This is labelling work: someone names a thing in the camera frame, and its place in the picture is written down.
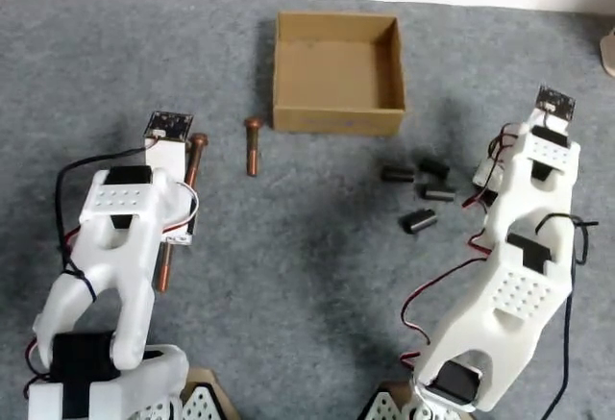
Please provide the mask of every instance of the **black plastic part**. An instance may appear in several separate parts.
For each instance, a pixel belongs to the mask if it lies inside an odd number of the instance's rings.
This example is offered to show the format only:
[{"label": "black plastic part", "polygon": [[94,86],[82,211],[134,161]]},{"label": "black plastic part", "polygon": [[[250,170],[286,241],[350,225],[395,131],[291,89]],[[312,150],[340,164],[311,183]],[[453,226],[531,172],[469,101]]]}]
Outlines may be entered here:
[{"label": "black plastic part", "polygon": [[54,338],[49,374],[63,385],[62,418],[88,418],[90,384],[119,377],[110,356],[112,335],[57,334]]},{"label": "black plastic part", "polygon": [[402,217],[400,225],[409,235],[416,235],[438,221],[432,209],[421,209]]},{"label": "black plastic part", "polygon": [[152,183],[149,165],[122,165],[109,169],[105,185],[143,185]]},{"label": "black plastic part", "polygon": [[[122,165],[109,169],[105,185],[143,185],[152,183],[152,167],[149,165]],[[111,221],[116,230],[128,230],[133,221],[132,215],[112,215]]]},{"label": "black plastic part", "polygon": [[384,182],[412,183],[414,181],[414,169],[385,165],[382,168],[381,180]]},{"label": "black plastic part", "polygon": [[143,360],[159,358],[163,354],[164,353],[162,351],[147,350],[145,353],[143,353]]},{"label": "black plastic part", "polygon": [[476,371],[448,360],[426,389],[455,404],[466,406],[476,399],[479,386],[480,376]]},{"label": "black plastic part", "polygon": [[193,118],[192,114],[154,111],[150,116],[150,121],[145,128],[143,136],[147,138],[186,141]]},{"label": "black plastic part", "polygon": [[424,185],[421,196],[428,201],[452,202],[455,200],[455,190],[443,185]]},{"label": "black plastic part", "polygon": [[547,180],[553,171],[553,167],[543,162],[533,161],[531,163],[531,177],[539,182]]},{"label": "black plastic part", "polygon": [[546,139],[547,141],[556,144],[557,146],[561,146],[562,148],[568,148],[568,137],[548,129],[547,127],[535,125],[531,129],[531,134],[538,136],[539,138]]},{"label": "black plastic part", "polygon": [[425,173],[431,173],[440,180],[446,180],[449,176],[451,168],[446,164],[434,159],[424,158],[419,162],[419,170]]},{"label": "black plastic part", "polygon": [[545,274],[545,261],[551,259],[551,250],[538,242],[510,233],[506,242],[523,250],[523,265],[537,273]]},{"label": "black plastic part", "polygon": [[536,97],[536,108],[548,114],[555,115],[567,122],[573,120],[576,101],[570,96],[553,90],[547,86],[540,86]]}]

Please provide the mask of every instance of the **bolt head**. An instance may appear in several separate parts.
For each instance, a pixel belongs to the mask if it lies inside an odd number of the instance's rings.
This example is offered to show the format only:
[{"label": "bolt head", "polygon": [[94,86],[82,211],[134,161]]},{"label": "bolt head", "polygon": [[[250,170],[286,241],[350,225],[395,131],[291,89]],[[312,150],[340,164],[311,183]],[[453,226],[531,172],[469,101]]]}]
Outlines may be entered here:
[{"label": "bolt head", "polygon": [[248,129],[259,129],[262,127],[263,121],[260,117],[248,117],[243,121],[243,125],[245,125]]},{"label": "bolt head", "polygon": [[194,134],[190,138],[190,142],[194,146],[207,146],[209,144],[209,139],[205,134]]}]

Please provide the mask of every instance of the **cable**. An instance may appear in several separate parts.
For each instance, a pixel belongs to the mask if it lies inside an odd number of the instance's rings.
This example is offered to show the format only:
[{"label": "cable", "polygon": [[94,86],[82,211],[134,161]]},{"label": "cable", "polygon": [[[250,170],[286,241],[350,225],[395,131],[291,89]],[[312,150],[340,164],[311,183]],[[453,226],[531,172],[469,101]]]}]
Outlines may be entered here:
[{"label": "cable", "polygon": [[39,380],[43,380],[44,382],[50,382],[51,377],[49,376],[49,374],[40,374],[34,375],[30,380],[28,380],[22,391],[23,397],[25,399],[30,399],[30,386],[32,386],[33,383],[36,383]]},{"label": "cable", "polygon": [[35,383],[35,382],[37,382],[39,380],[44,380],[46,382],[49,382],[51,380],[49,373],[39,372],[38,370],[35,369],[35,367],[32,364],[32,353],[35,350],[35,348],[37,347],[37,345],[38,345],[37,338],[34,337],[30,341],[30,343],[28,343],[28,346],[26,347],[26,352],[25,352],[26,364],[28,364],[28,368],[35,375],[30,380],[28,380],[28,382],[23,387],[23,397],[25,399],[29,398],[30,386],[33,383]]},{"label": "cable", "polygon": [[[428,288],[430,288],[432,285],[436,285],[438,284],[440,281],[442,281],[443,279],[449,277],[451,274],[453,274],[455,271],[458,271],[461,268],[464,268],[465,266],[475,263],[477,261],[486,261],[486,258],[475,258],[475,259],[468,259],[466,261],[464,261],[462,264],[456,266],[453,269],[450,269],[449,271],[442,273],[440,276],[436,277],[435,279],[432,279],[431,281],[428,281],[426,283],[424,283],[423,285],[421,285],[420,287],[418,287],[416,290],[414,290],[404,301],[404,304],[402,305],[402,312],[401,312],[401,318],[402,318],[402,322],[404,323],[404,325],[414,331],[419,332],[427,341],[428,345],[431,345],[431,339],[430,336],[418,325],[408,321],[406,319],[406,312],[407,312],[407,308],[410,305],[410,303],[419,295],[421,295],[425,290],[427,290]],[[405,365],[406,367],[411,367],[411,364],[406,362],[407,359],[409,358],[416,358],[418,356],[421,355],[421,352],[419,351],[414,351],[414,352],[408,352],[408,353],[403,353],[400,356],[400,362]]]},{"label": "cable", "polygon": [[35,350],[37,345],[38,343],[37,343],[36,337],[34,337],[32,341],[28,343],[28,346],[26,347],[26,354],[25,354],[26,364],[28,364],[28,368],[32,371],[33,374],[44,375],[42,372],[37,371],[35,367],[32,365],[32,352]]},{"label": "cable", "polygon": [[511,138],[518,138],[519,136],[516,134],[509,134],[506,132],[506,127],[509,127],[511,125],[518,125],[514,122],[507,122],[505,123],[502,128],[500,129],[500,132],[491,140],[489,141],[489,145],[487,146],[487,156],[489,159],[491,159],[493,161],[493,165],[491,166],[491,169],[489,170],[489,173],[487,175],[487,179],[484,182],[484,185],[482,187],[482,189],[477,192],[475,195],[470,196],[468,199],[466,199],[463,204],[461,204],[461,206],[464,209],[467,209],[468,207],[472,206],[473,204],[475,204],[476,202],[478,202],[480,200],[480,198],[482,197],[482,195],[487,191],[487,188],[489,186],[489,182],[491,181],[491,177],[493,177],[493,172],[495,171],[496,167],[498,167],[498,164],[502,163],[503,161],[500,159],[500,155],[502,154],[502,152],[505,149],[511,148],[512,144],[504,144],[504,137],[511,137]]},{"label": "cable", "polygon": [[570,295],[566,299],[566,310],[564,313],[564,345],[563,345],[563,359],[564,360],[563,360],[563,375],[562,375],[561,387],[559,388],[559,391],[557,391],[557,394],[555,394],[555,397],[553,398],[553,400],[547,407],[547,410],[541,417],[541,420],[547,420],[551,416],[551,414],[553,413],[553,411],[555,410],[555,408],[561,401],[561,398],[564,396],[566,389],[568,388],[568,380],[570,377],[570,324],[571,324],[572,313],[573,313],[573,294],[575,292],[575,281],[577,278],[577,265],[578,264],[583,265],[587,262],[587,255],[589,252],[589,233],[587,231],[587,227],[599,225],[599,222],[597,221],[585,222],[579,216],[572,215],[570,213],[549,213],[536,226],[536,229],[535,229],[536,234],[538,234],[538,232],[541,230],[541,228],[545,225],[545,223],[548,220],[550,220],[551,218],[555,218],[555,217],[568,218],[573,222],[573,225],[575,226],[575,228],[581,229],[581,233],[583,236],[583,247],[582,247],[580,259],[577,258],[577,253],[575,252],[575,249],[573,248],[573,257],[572,257],[572,264],[571,264],[571,269],[570,269],[572,290],[570,292]]},{"label": "cable", "polygon": [[94,287],[92,286],[89,279],[86,277],[86,274],[83,270],[79,269],[74,261],[70,257],[70,248],[68,247],[68,241],[66,239],[67,234],[64,233],[64,220],[62,214],[62,184],[64,182],[64,177],[66,174],[74,170],[75,168],[81,167],[83,165],[88,165],[89,163],[99,162],[99,161],[111,161],[115,159],[127,158],[129,156],[133,156],[135,154],[140,154],[152,146],[158,143],[158,140],[155,140],[152,144],[147,146],[141,146],[139,148],[128,149],[126,151],[122,151],[120,153],[113,154],[103,154],[99,156],[92,156],[89,158],[81,159],[79,161],[71,162],[70,164],[63,167],[58,176],[56,178],[56,194],[55,194],[55,212],[56,212],[56,231],[58,232],[58,243],[60,244],[60,252],[61,252],[61,265],[62,265],[62,273],[68,274],[70,276],[74,276],[75,278],[81,280],[86,284],[87,290],[92,297],[92,302],[96,301],[96,292],[94,291]]},{"label": "cable", "polygon": [[188,217],[178,222],[174,222],[173,224],[167,226],[166,228],[164,228],[164,230],[162,230],[163,233],[168,233],[169,231],[177,230],[178,228],[181,228],[182,226],[187,225],[190,221],[192,221],[192,218],[194,218],[199,211],[199,195],[196,193],[196,191],[189,184],[185,182],[176,182],[176,183],[184,187],[190,192],[190,196],[192,197],[192,202],[194,203],[194,207],[192,208],[192,211],[190,212]]}]

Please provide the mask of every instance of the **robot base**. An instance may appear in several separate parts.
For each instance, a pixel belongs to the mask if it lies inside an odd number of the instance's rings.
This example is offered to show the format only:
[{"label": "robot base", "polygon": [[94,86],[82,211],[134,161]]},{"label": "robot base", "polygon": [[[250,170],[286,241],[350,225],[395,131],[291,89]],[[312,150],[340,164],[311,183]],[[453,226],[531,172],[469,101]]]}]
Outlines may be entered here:
[{"label": "robot base", "polygon": [[469,413],[426,404],[413,393],[408,382],[381,383],[357,420],[474,420]]}]

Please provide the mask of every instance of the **black wire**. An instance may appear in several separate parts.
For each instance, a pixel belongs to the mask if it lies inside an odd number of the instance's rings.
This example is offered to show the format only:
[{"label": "black wire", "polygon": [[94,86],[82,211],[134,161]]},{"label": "black wire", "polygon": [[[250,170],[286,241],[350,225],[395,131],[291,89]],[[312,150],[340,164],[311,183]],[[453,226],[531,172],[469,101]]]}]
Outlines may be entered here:
[{"label": "black wire", "polygon": [[573,222],[573,225],[575,226],[575,228],[580,228],[582,236],[583,236],[583,247],[582,247],[580,259],[577,258],[577,253],[575,249],[573,248],[573,257],[572,257],[572,264],[571,264],[571,269],[570,269],[572,290],[570,292],[570,295],[566,299],[566,310],[564,313],[564,349],[563,349],[564,360],[563,360],[563,375],[562,375],[561,387],[559,388],[559,391],[557,391],[557,394],[555,395],[555,397],[553,398],[553,400],[547,407],[547,410],[541,417],[541,420],[547,420],[551,416],[551,414],[553,413],[553,411],[555,410],[555,408],[561,401],[561,398],[564,396],[566,389],[568,388],[568,381],[570,378],[570,323],[571,323],[572,314],[573,314],[573,295],[575,292],[575,281],[577,278],[577,265],[585,264],[587,262],[587,254],[589,251],[589,233],[587,231],[587,227],[588,226],[598,226],[599,224],[597,221],[585,222],[579,216],[572,215],[570,213],[549,213],[540,221],[540,223],[538,223],[538,226],[536,226],[535,232],[538,234],[540,229],[545,225],[545,223],[548,220],[550,220],[551,218],[556,218],[556,217],[568,218]]},{"label": "black wire", "polygon": [[141,146],[139,148],[128,149],[126,151],[122,151],[121,153],[113,153],[113,154],[102,154],[99,156],[92,156],[90,158],[81,159],[79,161],[71,162],[70,164],[63,167],[58,173],[58,177],[56,178],[56,195],[55,195],[55,209],[56,209],[56,230],[58,231],[58,243],[60,244],[60,252],[61,252],[61,266],[62,273],[73,276],[86,284],[87,290],[92,297],[92,302],[96,301],[96,292],[94,287],[92,286],[89,279],[86,277],[86,274],[83,270],[81,270],[75,262],[70,257],[70,249],[68,248],[68,244],[64,237],[64,220],[62,215],[62,184],[64,182],[64,177],[66,174],[74,170],[75,168],[81,167],[83,165],[88,165],[89,163],[99,162],[99,161],[111,161],[115,159],[127,158],[129,156],[133,156],[135,154],[142,153],[147,149],[151,148],[156,144],[157,141],[154,141],[153,144],[149,146]]},{"label": "black wire", "polygon": [[23,387],[22,393],[23,393],[24,398],[26,399],[30,398],[30,386],[32,386],[33,383],[36,383],[39,380],[43,380],[44,382],[51,382],[51,377],[49,376],[49,374],[34,375],[30,380],[28,380],[26,385]]}]

